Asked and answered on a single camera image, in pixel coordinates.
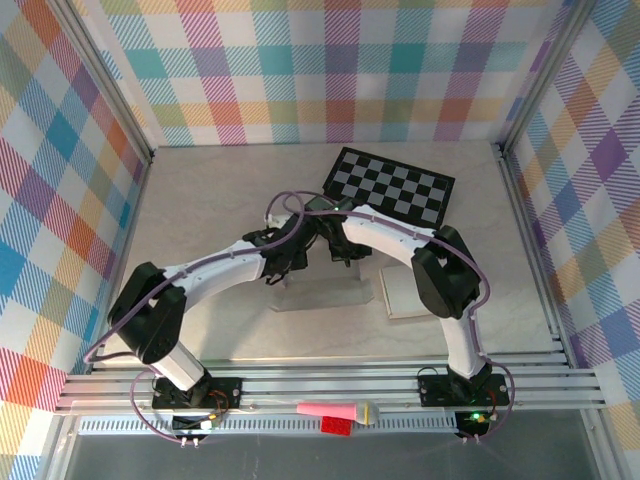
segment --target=chessboard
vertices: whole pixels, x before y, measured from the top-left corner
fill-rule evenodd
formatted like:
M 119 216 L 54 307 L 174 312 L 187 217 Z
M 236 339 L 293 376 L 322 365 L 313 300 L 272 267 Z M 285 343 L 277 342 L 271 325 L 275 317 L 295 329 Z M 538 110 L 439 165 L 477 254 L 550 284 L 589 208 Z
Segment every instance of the chessboard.
M 344 147 L 323 190 L 334 200 L 351 197 L 402 222 L 438 229 L 455 178 Z

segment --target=black mounting plate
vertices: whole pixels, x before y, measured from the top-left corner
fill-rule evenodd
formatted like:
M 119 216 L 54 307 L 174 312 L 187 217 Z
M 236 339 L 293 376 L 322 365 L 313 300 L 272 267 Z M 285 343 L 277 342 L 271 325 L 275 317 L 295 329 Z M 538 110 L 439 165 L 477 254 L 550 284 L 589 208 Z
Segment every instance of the black mounting plate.
M 418 377 L 418 392 L 420 404 L 423 407 L 492 407 L 493 399 L 488 391 L 496 396 L 497 406 L 509 405 L 509 394 L 506 390 L 504 375 L 493 373 L 484 384 L 484 394 L 477 395 L 472 403 L 465 404 L 455 397 L 451 390 L 448 375 L 420 375 Z
M 242 393 L 242 379 L 237 377 L 224 377 L 224 378 L 211 378 L 209 379 L 210 391 L 219 390 L 224 393 L 229 399 L 229 409 L 240 407 L 240 398 Z M 221 396 L 205 396 L 200 402 L 200 405 L 194 407 L 190 405 L 186 398 L 184 398 L 184 392 L 178 389 L 167 378 L 158 378 L 154 385 L 156 395 L 151 402 L 151 408 L 154 410 L 193 410 L 194 408 L 201 410 L 218 410 Z M 222 400 L 223 410 L 227 409 L 227 406 Z

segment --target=red lego brick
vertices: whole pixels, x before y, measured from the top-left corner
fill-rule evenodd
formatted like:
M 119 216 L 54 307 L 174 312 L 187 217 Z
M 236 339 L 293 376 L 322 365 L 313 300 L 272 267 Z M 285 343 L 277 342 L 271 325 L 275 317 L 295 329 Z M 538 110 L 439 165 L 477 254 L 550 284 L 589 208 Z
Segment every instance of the red lego brick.
M 320 431 L 348 437 L 351 435 L 352 423 L 353 422 L 351 420 L 344 420 L 342 418 L 322 417 Z

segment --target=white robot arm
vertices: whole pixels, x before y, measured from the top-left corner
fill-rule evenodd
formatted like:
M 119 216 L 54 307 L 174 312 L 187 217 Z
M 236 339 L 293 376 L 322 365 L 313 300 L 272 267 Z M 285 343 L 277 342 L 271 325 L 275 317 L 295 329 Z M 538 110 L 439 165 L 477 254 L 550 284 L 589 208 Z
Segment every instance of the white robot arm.
M 327 205 L 315 199 L 307 204 L 307 208 L 313 212 L 326 210 Z M 449 350 L 449 375 L 462 382 L 467 393 L 475 388 L 474 384 L 484 382 L 491 368 L 474 348 L 467 315 L 478 296 L 477 276 L 459 259 L 457 264 L 455 259 L 449 259 L 449 268 L 442 265 L 446 252 L 418 237 L 438 235 L 432 229 L 414 227 L 385 217 L 367 205 L 355 206 L 350 199 L 341 202 L 335 210 L 338 208 L 356 215 L 310 215 L 291 242 L 279 248 L 264 248 L 255 253 L 234 256 L 232 252 L 263 247 L 278 237 L 282 238 L 291 230 L 297 216 L 293 215 L 282 229 L 247 234 L 243 240 L 226 250 L 231 253 L 228 258 L 198 267 L 165 288 L 155 305 L 144 307 L 119 335 L 143 363 L 152 365 L 172 386 L 183 392 L 191 407 L 200 406 L 203 399 L 206 400 L 207 391 L 212 388 L 212 379 L 178 340 L 182 315 L 203 298 L 234 285 L 262 277 L 267 278 L 267 283 L 273 284 L 289 271 L 305 268 L 306 248 L 320 234 L 329 240 L 333 259 L 343 260 L 347 265 L 351 260 L 370 254 L 370 249 L 375 249 L 412 268 L 420 298 L 427 309 L 440 317 Z M 393 224 L 401 225 L 405 231 L 400 232 L 389 226 Z M 464 247 L 467 254 L 457 232 L 444 227 L 447 228 L 448 241 L 457 241 L 456 248 Z M 158 269 L 151 263 L 140 265 L 111 310 L 111 323 L 122 318 L 151 288 L 176 273 L 189 271 L 189 267 L 197 262 L 201 260 L 164 269 Z

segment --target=pink object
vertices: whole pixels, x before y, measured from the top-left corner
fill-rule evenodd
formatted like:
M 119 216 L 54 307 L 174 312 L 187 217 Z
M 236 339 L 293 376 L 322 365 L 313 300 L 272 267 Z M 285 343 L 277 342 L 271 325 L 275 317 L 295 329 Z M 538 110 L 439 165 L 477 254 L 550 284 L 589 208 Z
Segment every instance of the pink object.
M 315 417 L 356 420 L 358 418 L 358 405 L 355 403 L 299 403 L 297 412 Z

